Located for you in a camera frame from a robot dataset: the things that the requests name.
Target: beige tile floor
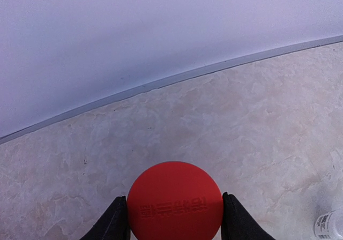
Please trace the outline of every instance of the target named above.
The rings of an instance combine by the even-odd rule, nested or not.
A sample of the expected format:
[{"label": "beige tile floor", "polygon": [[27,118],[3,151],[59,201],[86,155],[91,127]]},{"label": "beige tile floor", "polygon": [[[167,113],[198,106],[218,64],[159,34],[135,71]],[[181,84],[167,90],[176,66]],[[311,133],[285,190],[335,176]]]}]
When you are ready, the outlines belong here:
[{"label": "beige tile floor", "polygon": [[0,239],[78,239],[168,160],[206,170],[276,239],[314,239],[315,217],[343,205],[343,43],[113,103],[0,157]]}]

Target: red ball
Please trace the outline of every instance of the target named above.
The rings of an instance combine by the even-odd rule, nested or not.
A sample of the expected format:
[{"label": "red ball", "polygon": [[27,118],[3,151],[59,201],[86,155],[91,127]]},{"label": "red ball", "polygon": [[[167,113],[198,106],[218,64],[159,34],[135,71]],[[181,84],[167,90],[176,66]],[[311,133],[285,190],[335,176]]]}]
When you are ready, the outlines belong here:
[{"label": "red ball", "polygon": [[129,225],[138,240],[211,240],[223,216],[215,181],[185,162],[157,164],[128,194]]}]

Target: white wall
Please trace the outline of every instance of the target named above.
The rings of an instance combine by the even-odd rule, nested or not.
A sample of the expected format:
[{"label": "white wall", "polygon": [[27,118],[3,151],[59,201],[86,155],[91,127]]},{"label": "white wall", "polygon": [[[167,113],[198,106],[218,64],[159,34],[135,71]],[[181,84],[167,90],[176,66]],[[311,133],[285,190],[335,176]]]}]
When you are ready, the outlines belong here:
[{"label": "white wall", "polygon": [[0,137],[205,64],[343,35],[343,0],[0,0]]}]

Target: bottle label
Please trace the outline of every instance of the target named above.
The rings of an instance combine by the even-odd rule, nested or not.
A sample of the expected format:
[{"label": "bottle label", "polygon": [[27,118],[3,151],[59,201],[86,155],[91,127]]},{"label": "bottle label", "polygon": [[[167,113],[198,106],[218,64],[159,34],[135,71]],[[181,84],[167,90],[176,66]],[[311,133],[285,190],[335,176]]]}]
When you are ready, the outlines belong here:
[{"label": "bottle label", "polygon": [[329,232],[329,224],[333,212],[334,211],[326,213],[317,219],[315,223],[315,235],[319,239],[331,239],[331,234]]}]

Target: marble floor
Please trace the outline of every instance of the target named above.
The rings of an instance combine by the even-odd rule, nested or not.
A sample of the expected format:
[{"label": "marble floor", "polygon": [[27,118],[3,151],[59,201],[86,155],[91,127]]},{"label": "marble floor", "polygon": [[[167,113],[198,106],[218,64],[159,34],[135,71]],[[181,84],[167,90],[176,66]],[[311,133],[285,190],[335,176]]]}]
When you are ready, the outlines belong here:
[{"label": "marble floor", "polygon": [[4,143],[0,157],[0,239],[78,239],[169,160],[206,170],[274,238],[315,239],[315,218],[343,205],[343,43],[140,94]]}]

